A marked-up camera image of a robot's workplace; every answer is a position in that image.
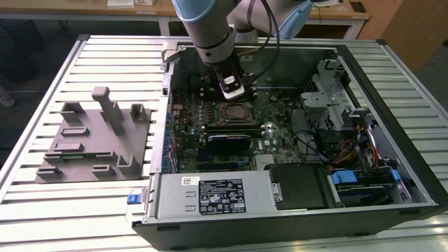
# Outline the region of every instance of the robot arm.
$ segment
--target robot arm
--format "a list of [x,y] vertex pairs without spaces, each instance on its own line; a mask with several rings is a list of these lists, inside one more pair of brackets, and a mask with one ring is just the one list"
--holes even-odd
[[[241,0],[226,13],[228,0],[173,0],[177,16],[185,26],[204,64],[213,69],[218,89],[226,100],[244,94],[257,76],[246,75],[234,52],[232,33],[269,32],[269,17],[261,0]],[[266,0],[276,21],[280,38],[293,38],[304,26],[312,3],[294,0]]]

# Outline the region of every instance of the desk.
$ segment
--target desk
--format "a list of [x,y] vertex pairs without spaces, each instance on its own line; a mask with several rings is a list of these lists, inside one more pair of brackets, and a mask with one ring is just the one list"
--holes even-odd
[[[365,21],[370,19],[370,14],[354,12],[349,3],[349,0],[344,0],[340,5],[321,7],[320,15],[318,9],[313,8],[305,24],[349,26],[344,39],[356,39]],[[172,0],[161,0],[158,15],[158,25],[164,30],[168,28],[168,22],[180,21]]]
[[106,0],[1,0],[0,18],[157,22],[160,5],[161,0],[157,0],[154,5],[108,9]]
[[[308,25],[349,26],[345,39],[356,39],[368,13],[357,13],[345,0],[341,5],[313,8]],[[112,21],[157,21],[161,36],[169,36],[168,23],[180,21],[172,0],[157,0],[154,5],[134,5],[129,9],[108,9],[106,0],[2,0],[0,1],[0,18],[49,19],[49,20],[112,20]]]

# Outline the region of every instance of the power supply label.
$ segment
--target power supply label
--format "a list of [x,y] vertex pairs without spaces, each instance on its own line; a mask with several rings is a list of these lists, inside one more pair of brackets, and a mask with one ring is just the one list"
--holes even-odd
[[198,181],[201,215],[245,213],[242,179]]

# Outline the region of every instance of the slotted metal surface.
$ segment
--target slotted metal surface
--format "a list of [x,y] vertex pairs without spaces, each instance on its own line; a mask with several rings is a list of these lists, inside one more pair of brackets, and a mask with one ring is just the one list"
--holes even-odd
[[[160,50],[182,38],[90,36],[77,42],[49,93],[1,170],[0,250],[9,251],[154,251],[126,222],[126,195],[148,185],[146,177],[158,117],[162,80]],[[413,79],[388,48],[373,41],[293,40],[297,44],[345,44],[397,117],[442,185],[448,186],[448,120],[440,105]],[[62,121],[54,113],[64,101],[92,101],[94,86],[108,86],[121,108],[142,103],[154,110],[149,126],[142,176],[138,181],[33,184],[34,172]],[[364,104],[357,90],[354,96]],[[129,209],[134,215],[142,205]],[[306,240],[197,251],[445,251],[448,216],[404,223],[377,235]]]

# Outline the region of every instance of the wooden cabinet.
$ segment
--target wooden cabinet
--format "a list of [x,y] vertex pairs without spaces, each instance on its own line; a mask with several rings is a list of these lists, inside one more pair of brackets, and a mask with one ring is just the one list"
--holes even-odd
[[417,72],[448,38],[448,1],[361,0],[372,14],[357,39],[384,39]]

